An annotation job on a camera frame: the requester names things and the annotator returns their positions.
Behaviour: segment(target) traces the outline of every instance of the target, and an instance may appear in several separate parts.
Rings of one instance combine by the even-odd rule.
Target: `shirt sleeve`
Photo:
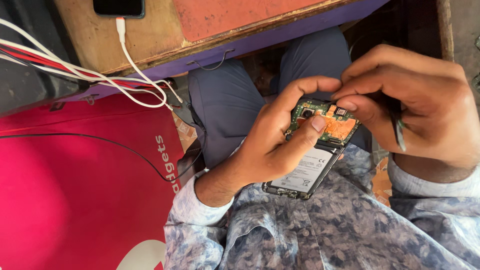
[[[167,244],[165,269],[214,269],[220,264],[227,236],[226,212],[232,200],[218,208],[204,205],[195,194],[192,177],[173,199],[164,226]]]
[[[480,268],[480,166],[464,180],[439,184],[408,174],[390,155],[388,175],[392,210],[466,265]]]

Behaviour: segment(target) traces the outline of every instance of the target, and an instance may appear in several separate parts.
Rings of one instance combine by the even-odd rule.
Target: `green circuit board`
[[[290,127],[286,134],[294,133],[308,118],[321,115],[326,121],[325,130],[320,140],[346,145],[360,122],[347,110],[328,101],[304,99],[292,111]]]

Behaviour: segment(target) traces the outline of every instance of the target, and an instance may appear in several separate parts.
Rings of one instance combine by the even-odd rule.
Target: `gray trousers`
[[[299,37],[283,55],[280,75],[272,80],[271,88],[280,93],[291,81],[314,75],[339,79],[350,63],[348,46],[338,27]],[[207,131],[204,158],[207,168],[211,169],[239,146],[265,101],[237,59],[228,59],[212,71],[190,71],[188,87],[193,108]],[[307,96],[330,100],[330,95],[316,92]],[[204,134],[196,128],[203,142]],[[351,142],[371,152],[372,135],[367,129],[357,130]]]

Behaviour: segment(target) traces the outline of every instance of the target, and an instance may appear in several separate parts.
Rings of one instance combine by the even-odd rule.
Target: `person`
[[[165,269],[480,268],[480,121],[460,65],[387,45],[350,64],[334,27],[291,42],[277,88],[264,105],[237,60],[189,74],[210,170],[175,196]],[[403,103],[406,152],[369,95],[377,91]],[[374,164],[361,140],[309,200],[262,191],[297,166],[325,125],[311,117],[285,141],[304,95],[332,95],[391,152],[391,208],[372,196]]]

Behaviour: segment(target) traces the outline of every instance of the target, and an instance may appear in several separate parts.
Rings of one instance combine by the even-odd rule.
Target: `battery label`
[[[308,192],[332,157],[329,151],[312,148],[289,174],[272,181],[272,186]]]

